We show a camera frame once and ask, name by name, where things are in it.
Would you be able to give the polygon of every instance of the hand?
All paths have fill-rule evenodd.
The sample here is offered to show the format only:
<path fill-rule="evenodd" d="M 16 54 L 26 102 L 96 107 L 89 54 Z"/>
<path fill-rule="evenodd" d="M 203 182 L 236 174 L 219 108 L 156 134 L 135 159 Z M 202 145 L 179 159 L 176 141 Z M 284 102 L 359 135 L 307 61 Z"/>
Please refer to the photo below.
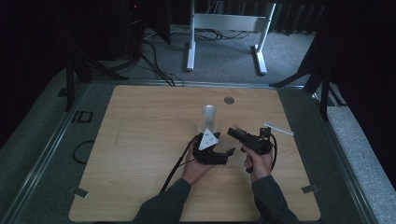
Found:
<path fill-rule="evenodd" d="M 268 176 L 271 174 L 272 162 L 273 162 L 273 151 L 271 150 L 269 153 L 260 156 L 252 149 L 242 146 L 242 148 L 247 153 L 247 159 L 245 160 L 245 167 L 251 168 L 253 167 L 253 172 L 250 174 L 250 180 L 253 183 L 254 181 Z"/>
<path fill-rule="evenodd" d="M 187 180 L 191 185 L 194 185 L 198 182 L 210 169 L 212 169 L 215 165 L 205 165 L 198 162 L 194 156 L 192 155 L 192 151 L 194 149 L 195 144 L 197 142 L 191 144 L 189 148 L 189 153 L 186 156 L 186 164 L 184 165 L 184 171 L 181 178 Z"/>

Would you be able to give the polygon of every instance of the tape mark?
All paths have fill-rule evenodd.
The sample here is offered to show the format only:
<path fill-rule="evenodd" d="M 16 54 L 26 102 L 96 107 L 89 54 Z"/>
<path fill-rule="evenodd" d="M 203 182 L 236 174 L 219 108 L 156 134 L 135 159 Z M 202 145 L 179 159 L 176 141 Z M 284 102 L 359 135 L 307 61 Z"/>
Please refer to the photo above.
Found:
<path fill-rule="evenodd" d="M 77 195 L 81 198 L 87 198 L 88 197 L 88 191 L 84 189 L 79 189 L 75 187 L 71 187 L 67 192 Z"/>

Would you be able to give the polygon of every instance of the person's right hand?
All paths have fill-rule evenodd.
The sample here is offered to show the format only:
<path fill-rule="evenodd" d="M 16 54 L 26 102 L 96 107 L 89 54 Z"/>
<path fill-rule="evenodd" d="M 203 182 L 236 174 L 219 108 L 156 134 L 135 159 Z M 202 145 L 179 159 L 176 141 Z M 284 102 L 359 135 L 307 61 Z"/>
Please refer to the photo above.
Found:
<path fill-rule="evenodd" d="M 248 147 L 242 146 L 242 148 L 247 153 L 245 167 L 247 169 L 253 167 L 253 172 L 250 174 L 250 180 L 252 183 L 271 174 L 273 150 L 261 156 Z"/>

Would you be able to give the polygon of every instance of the person's left hand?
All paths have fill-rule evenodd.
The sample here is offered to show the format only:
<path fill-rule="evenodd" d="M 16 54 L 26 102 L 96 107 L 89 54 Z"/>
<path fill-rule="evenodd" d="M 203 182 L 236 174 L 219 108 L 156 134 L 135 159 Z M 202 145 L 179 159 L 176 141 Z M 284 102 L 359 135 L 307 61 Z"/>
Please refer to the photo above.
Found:
<path fill-rule="evenodd" d="M 181 178 L 187 180 L 191 185 L 198 182 L 210 169 L 216 165 L 206 165 L 198 162 L 192 155 L 195 144 L 197 141 L 192 143 L 189 148 L 189 153 L 186 156 L 186 164 L 184 164 L 184 171 Z"/>

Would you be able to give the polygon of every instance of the small round sticker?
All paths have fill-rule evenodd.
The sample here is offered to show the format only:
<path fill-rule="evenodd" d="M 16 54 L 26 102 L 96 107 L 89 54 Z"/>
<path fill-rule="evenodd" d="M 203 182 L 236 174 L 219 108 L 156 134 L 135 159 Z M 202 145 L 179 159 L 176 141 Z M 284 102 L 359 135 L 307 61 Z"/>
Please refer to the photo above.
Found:
<path fill-rule="evenodd" d="M 232 104 L 235 102 L 235 99 L 234 99 L 233 97 L 231 97 L 231 96 L 226 96 L 226 97 L 224 98 L 224 102 L 225 102 L 227 105 L 232 105 Z"/>

